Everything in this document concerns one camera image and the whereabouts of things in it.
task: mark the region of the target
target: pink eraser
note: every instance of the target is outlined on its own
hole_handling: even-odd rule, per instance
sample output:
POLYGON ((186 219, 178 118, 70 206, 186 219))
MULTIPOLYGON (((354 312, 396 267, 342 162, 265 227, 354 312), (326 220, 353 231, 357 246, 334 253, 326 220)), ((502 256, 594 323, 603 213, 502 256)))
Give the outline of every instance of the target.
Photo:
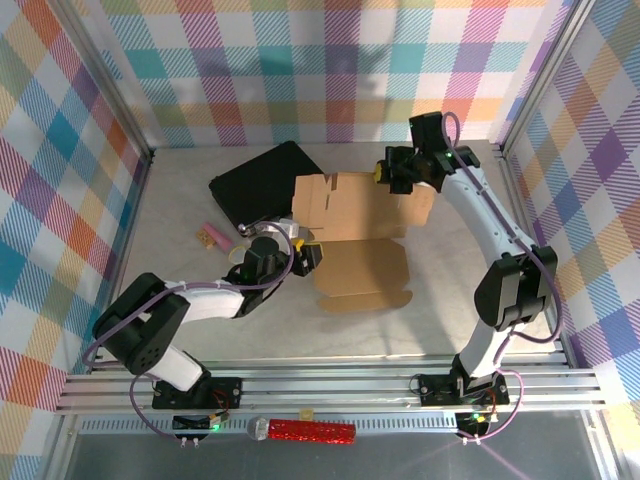
POLYGON ((223 252, 226 253, 231 250, 231 247, 233 247, 233 242, 229 240, 229 238, 225 234, 213 228, 210 223, 204 222, 204 224, 202 225, 202 229, 209 235, 211 235, 211 238, 216 241, 223 252))

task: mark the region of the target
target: red sparkly cylinder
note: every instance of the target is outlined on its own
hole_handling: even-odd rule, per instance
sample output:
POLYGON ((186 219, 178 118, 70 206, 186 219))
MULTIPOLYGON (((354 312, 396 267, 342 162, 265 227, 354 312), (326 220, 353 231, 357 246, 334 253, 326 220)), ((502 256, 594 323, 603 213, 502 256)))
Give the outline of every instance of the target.
POLYGON ((294 440, 296 442, 351 445, 356 441, 356 426, 339 423, 271 419, 269 420, 269 438, 294 440))

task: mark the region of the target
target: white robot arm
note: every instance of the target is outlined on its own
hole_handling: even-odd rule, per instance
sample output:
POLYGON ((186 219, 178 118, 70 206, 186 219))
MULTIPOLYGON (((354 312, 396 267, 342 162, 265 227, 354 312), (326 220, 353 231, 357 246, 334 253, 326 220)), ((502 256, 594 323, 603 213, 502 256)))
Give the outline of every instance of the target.
POLYGON ((444 118, 436 112, 409 119, 413 147, 387 147, 385 159, 376 166, 376 180, 388 184, 391 193, 408 194, 414 185, 422 185, 443 194, 473 233, 488 266, 474 295, 478 324, 454 358, 449 380, 419 379, 430 395, 423 405, 447 396, 431 395, 434 389, 455 390, 454 399, 447 397, 453 401, 504 381, 498 370, 506 340, 519 334, 556 296, 555 252, 536 246, 515 224, 471 149, 457 147, 457 140, 452 144, 446 136, 444 118))
MULTIPOLYGON (((455 356, 451 373, 418 379, 421 391, 428 392, 421 396, 423 405, 459 404, 478 392, 503 390, 498 388, 505 385, 498 370, 505 340, 551 302, 548 275, 555 273, 557 264, 550 247, 537 247, 511 219, 473 152, 468 147, 452 150, 443 137, 442 119, 441 113, 411 118, 414 147, 387 147, 376 168, 376 180, 389 184, 391 193, 411 193, 416 184, 442 193, 473 233, 488 266, 474 295, 480 319, 455 356)), ((131 373, 164 381, 158 382, 160 398, 154 398, 154 408, 156 400, 160 404, 167 399, 176 408, 207 408, 215 379, 171 345, 176 330, 185 322, 245 315, 262 303, 269 289, 277 288, 274 284, 288 273, 286 267, 306 275, 322 258, 320 246, 314 244, 298 243, 288 253, 280 252, 275 240, 259 237, 245 262, 216 284, 165 284, 151 273, 143 274, 98 319, 93 330, 96 343, 131 373), (137 318, 141 311, 150 313, 146 322, 137 318)), ((508 403, 508 397, 502 400, 508 403)))
MULTIPOLYGON (((286 235, 277 224, 268 225, 286 235)), ((242 379, 212 379, 207 369, 171 341, 184 323, 250 313, 289 273, 305 276, 322 260, 319 244, 300 239, 288 244, 290 251, 284 253, 275 239, 256 238, 243 263, 217 282, 165 283, 152 273, 140 275, 97 320, 94 346, 103 345, 134 375, 160 380, 154 408, 218 408, 212 393, 221 389, 229 402, 239 402, 242 379)))

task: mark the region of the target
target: colorful checkered wall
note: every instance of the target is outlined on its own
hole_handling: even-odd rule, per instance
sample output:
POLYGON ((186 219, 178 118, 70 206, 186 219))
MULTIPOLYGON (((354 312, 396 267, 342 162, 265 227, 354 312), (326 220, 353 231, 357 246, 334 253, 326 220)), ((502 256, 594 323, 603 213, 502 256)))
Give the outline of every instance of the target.
POLYGON ((638 25, 640 1, 596 3, 511 159, 536 236, 559 256, 578 361, 598 373, 631 455, 640 455, 638 25))
POLYGON ((404 141, 410 116, 441 109, 487 138, 566 13, 562 0, 74 3, 157 147, 404 141))
POLYGON ((46 0, 0 0, 0 479, 31 479, 142 162, 46 0))
POLYGON ((544 41, 540 46, 540 50, 538 50, 538 53, 536 54, 534 61, 531 63, 531 66, 529 67, 529 71, 527 72, 524 81, 522 82, 522 84, 520 85, 520 88, 518 89, 518 94, 516 95, 515 100, 513 101, 513 103, 509 108, 509 113, 507 114, 506 120, 502 124, 494 123, 492 130, 497 131, 498 134, 494 135, 493 132, 490 132, 489 134, 490 141, 499 143, 499 144, 502 144, 504 142, 504 139, 507 136, 507 133, 509 132, 509 128, 511 128, 511 125, 513 125, 513 121, 516 119, 518 112, 520 111, 520 107, 522 106, 522 103, 524 102, 525 98, 527 98, 527 95, 529 94, 529 90, 531 89, 534 83, 536 75, 538 75, 538 72, 543 67, 544 62, 547 59, 547 56, 549 55, 551 47, 553 46, 553 42, 556 36, 558 35, 558 32, 560 31, 560 28, 562 27, 564 21, 566 20, 567 14, 569 13, 569 10, 571 9, 571 6, 574 4, 574 2, 575 0, 562 1, 562 5, 556 12, 553 22, 551 23, 551 26, 549 27, 549 30, 547 31, 547 34, 544 37, 544 41))

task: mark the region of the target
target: small cardboard piece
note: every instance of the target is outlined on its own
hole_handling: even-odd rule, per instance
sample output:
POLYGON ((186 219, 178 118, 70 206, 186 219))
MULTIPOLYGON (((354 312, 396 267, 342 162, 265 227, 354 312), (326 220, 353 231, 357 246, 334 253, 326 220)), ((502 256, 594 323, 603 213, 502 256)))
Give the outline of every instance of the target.
POLYGON ((293 219, 323 247, 313 273, 316 289, 326 295, 318 305, 347 313, 409 303, 407 257, 391 239, 404 237, 407 226, 424 225, 434 197, 430 187, 392 195, 368 173, 297 177, 293 219))
POLYGON ((204 245, 204 247, 207 250, 212 249, 213 246, 216 244, 216 241, 211 237, 211 235, 207 233, 207 231, 204 228, 201 228, 196 232, 196 237, 198 237, 198 240, 200 240, 200 243, 202 243, 202 245, 204 245))

